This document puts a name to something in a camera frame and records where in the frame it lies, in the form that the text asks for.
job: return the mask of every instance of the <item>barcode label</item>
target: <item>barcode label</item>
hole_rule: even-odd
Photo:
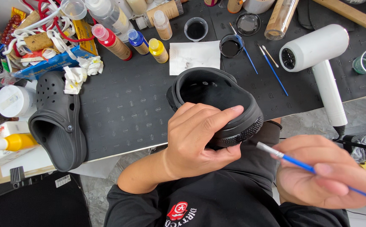
[[[65,177],[55,180],[55,186],[59,187],[71,181],[71,176],[68,174]]]

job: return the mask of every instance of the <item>paintbrush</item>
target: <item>paintbrush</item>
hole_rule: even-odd
[[[231,28],[232,28],[232,30],[234,31],[234,33],[237,35],[237,33],[236,33],[235,29],[233,28],[233,26],[232,26],[231,22],[230,22],[229,24],[231,25]],[[251,57],[249,56],[248,51],[246,50],[245,44],[243,44],[243,50],[245,51],[246,55],[248,56],[249,60],[251,61],[251,64],[252,64],[253,68],[254,68],[254,69],[255,69],[255,71],[256,71],[256,74],[258,74],[258,73],[257,73],[257,70],[256,70],[256,68],[255,68],[255,65],[253,64],[253,61],[251,60]]]
[[[256,145],[256,148],[259,148],[262,151],[265,151],[265,152],[268,152],[270,154],[273,154],[273,155],[275,155],[275,156],[277,156],[279,158],[282,158],[282,159],[284,159],[284,160],[286,160],[286,161],[288,161],[288,162],[290,162],[290,163],[292,163],[294,165],[297,165],[297,166],[303,168],[306,171],[309,171],[309,172],[311,172],[313,174],[316,174],[314,168],[312,166],[306,164],[306,163],[303,163],[303,162],[301,162],[301,161],[299,161],[299,160],[297,160],[297,159],[295,159],[295,158],[293,158],[291,156],[287,156],[284,153],[279,152],[279,151],[277,151],[277,150],[275,150],[275,149],[267,146],[266,144],[264,144],[262,142],[256,142],[256,141],[252,140],[251,138],[248,139],[248,141],[250,141],[251,143],[253,143],[253,145]],[[366,193],[365,192],[360,191],[360,190],[358,190],[356,188],[353,188],[353,187],[350,187],[350,186],[348,186],[348,187],[349,187],[350,190],[355,191],[355,192],[357,192],[357,193],[359,193],[361,195],[366,196]]]
[[[269,55],[270,59],[274,62],[274,64],[276,65],[276,67],[278,68],[278,64],[276,63],[276,61],[271,57],[270,53],[267,51],[266,47],[265,46],[261,46],[266,52],[267,54]]]
[[[263,49],[261,49],[261,46],[260,46],[259,44],[257,44],[257,45],[259,46],[259,48],[260,48],[261,52],[263,53],[264,58],[266,59],[267,63],[270,65],[271,70],[273,71],[274,75],[276,76],[276,78],[277,78],[278,82],[280,83],[280,85],[281,85],[282,89],[284,90],[284,92],[285,92],[286,96],[288,96],[288,93],[287,93],[287,91],[285,90],[285,88],[284,88],[283,84],[281,83],[280,79],[278,78],[276,71],[274,71],[274,68],[271,66],[271,63],[270,63],[269,59],[268,59],[268,58],[267,58],[267,56],[266,56],[266,53],[264,53]]]

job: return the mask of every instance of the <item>blue box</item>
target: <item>blue box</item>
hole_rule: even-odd
[[[72,48],[71,51],[76,57],[90,58],[95,56],[94,54],[91,54],[88,51],[80,48],[79,45]],[[48,59],[48,61],[41,61],[39,64],[29,66],[24,70],[17,71],[13,75],[17,78],[38,80],[41,75],[48,71],[62,71],[62,67],[74,67],[77,65],[79,65],[79,62],[73,60],[67,52],[64,52],[62,54],[55,55],[53,58]]]

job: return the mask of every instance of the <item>white hair dryer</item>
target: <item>white hair dryer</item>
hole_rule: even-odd
[[[288,72],[298,72],[312,66],[329,123],[337,131],[338,139],[344,135],[347,118],[329,59],[343,54],[348,45],[346,29],[331,24],[288,42],[280,50],[281,65]]]

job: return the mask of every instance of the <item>yellow spray bottle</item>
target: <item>yellow spray bottle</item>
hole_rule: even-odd
[[[0,150],[17,152],[22,149],[36,146],[38,146],[38,143],[30,133],[12,134],[0,139]]]
[[[162,42],[157,39],[150,39],[148,42],[149,50],[152,56],[156,59],[159,63],[165,63],[169,59],[169,54],[166,51],[165,47],[163,46]]]

